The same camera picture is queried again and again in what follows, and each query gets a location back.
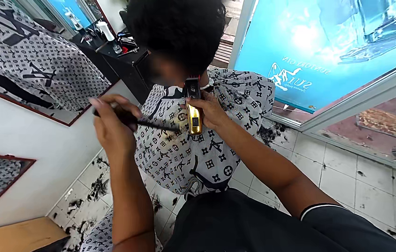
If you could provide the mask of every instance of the barber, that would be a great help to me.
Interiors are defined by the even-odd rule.
[[[181,208],[163,251],[396,252],[394,238],[345,209],[293,163],[253,138],[226,115],[213,95],[204,91],[202,96],[203,100],[187,102],[203,109],[204,125],[273,190],[291,216],[232,188],[202,194]],[[117,94],[91,103],[101,116],[94,118],[94,125],[111,165],[114,251],[154,252],[153,207],[134,161],[136,126],[122,124],[109,104],[119,103],[136,117],[142,113]]]

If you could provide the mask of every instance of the black comb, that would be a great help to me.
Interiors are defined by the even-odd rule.
[[[179,131],[179,123],[174,123],[169,120],[150,120],[146,117],[142,117],[138,119],[135,117],[131,112],[124,110],[122,107],[117,106],[114,108],[114,112],[116,113],[118,119],[125,125],[130,125],[130,124],[139,124],[139,125],[144,125],[147,127],[155,128],[155,129],[161,129],[161,130],[168,130],[168,131],[174,131],[177,132]],[[94,109],[93,112],[94,116],[100,117],[99,112]]]

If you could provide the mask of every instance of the shirt sleeve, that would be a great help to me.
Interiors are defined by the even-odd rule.
[[[302,212],[301,221],[350,252],[396,251],[396,239],[338,205],[310,206]]]

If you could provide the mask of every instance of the doormat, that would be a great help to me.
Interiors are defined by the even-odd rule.
[[[380,109],[370,108],[357,114],[357,125],[396,137],[396,115]]]

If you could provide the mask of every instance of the curly black hair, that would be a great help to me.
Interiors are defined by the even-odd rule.
[[[214,58],[225,14],[221,0],[130,0],[124,21],[138,44],[197,75]]]

